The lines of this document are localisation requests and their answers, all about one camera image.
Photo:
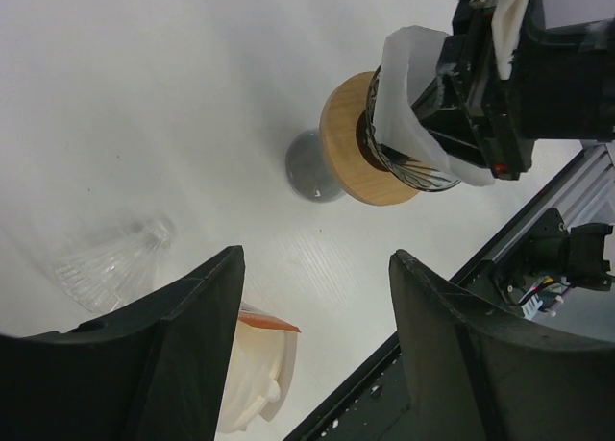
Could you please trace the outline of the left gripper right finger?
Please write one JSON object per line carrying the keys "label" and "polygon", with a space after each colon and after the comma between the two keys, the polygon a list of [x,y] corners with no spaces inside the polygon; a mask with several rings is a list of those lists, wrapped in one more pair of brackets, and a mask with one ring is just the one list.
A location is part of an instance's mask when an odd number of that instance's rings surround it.
{"label": "left gripper right finger", "polygon": [[614,346],[520,318],[406,251],[389,261],[413,440],[610,440]]}

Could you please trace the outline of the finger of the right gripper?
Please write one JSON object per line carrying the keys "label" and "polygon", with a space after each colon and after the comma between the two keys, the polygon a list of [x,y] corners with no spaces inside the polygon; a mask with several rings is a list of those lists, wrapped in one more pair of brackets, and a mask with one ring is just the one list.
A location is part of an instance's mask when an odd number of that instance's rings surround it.
{"label": "finger of the right gripper", "polygon": [[487,136],[491,121],[473,98],[472,80],[452,70],[440,72],[412,103],[422,127],[456,159],[490,170]]}

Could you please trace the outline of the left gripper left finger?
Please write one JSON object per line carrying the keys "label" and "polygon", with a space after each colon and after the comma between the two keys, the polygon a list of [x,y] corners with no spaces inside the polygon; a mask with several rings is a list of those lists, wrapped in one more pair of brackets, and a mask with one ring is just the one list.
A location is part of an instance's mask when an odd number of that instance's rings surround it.
{"label": "left gripper left finger", "polygon": [[245,273],[230,246],[67,331],[1,339],[5,440],[211,440]]}

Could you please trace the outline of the orange coffee filter box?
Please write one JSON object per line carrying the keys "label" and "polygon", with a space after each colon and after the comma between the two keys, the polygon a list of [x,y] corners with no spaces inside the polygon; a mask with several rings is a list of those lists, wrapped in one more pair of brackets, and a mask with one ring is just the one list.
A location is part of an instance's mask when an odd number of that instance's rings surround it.
{"label": "orange coffee filter box", "polygon": [[295,371],[301,330],[247,303],[239,308],[216,431],[246,430],[280,412]]}

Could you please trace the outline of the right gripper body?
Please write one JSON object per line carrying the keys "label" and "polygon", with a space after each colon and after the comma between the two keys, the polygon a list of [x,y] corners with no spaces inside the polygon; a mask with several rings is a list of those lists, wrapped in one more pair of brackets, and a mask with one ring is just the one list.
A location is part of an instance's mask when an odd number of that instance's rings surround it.
{"label": "right gripper body", "polygon": [[539,139],[614,139],[614,20],[555,29],[529,0],[511,75],[501,79],[494,11],[458,4],[441,50],[441,145],[456,159],[516,180]]}

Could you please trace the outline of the grey glass dripper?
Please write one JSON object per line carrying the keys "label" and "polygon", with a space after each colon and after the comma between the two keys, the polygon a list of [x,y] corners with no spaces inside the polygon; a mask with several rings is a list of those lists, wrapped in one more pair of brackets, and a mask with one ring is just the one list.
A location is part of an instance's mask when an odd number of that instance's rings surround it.
{"label": "grey glass dripper", "polygon": [[401,183],[418,191],[444,192],[458,186],[461,180],[455,179],[422,161],[399,153],[376,140],[374,111],[380,82],[381,68],[374,72],[367,90],[364,111],[366,139],[364,143],[385,171],[390,172]]}

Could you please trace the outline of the grey glass carafe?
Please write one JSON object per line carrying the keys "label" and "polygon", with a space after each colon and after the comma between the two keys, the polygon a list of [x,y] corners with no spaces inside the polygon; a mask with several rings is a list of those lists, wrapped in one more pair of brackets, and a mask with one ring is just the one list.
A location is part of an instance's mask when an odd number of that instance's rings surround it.
{"label": "grey glass carafe", "polygon": [[345,195],[328,166],[318,129],[294,138],[286,150],[284,166],[290,186],[308,201],[324,204]]}

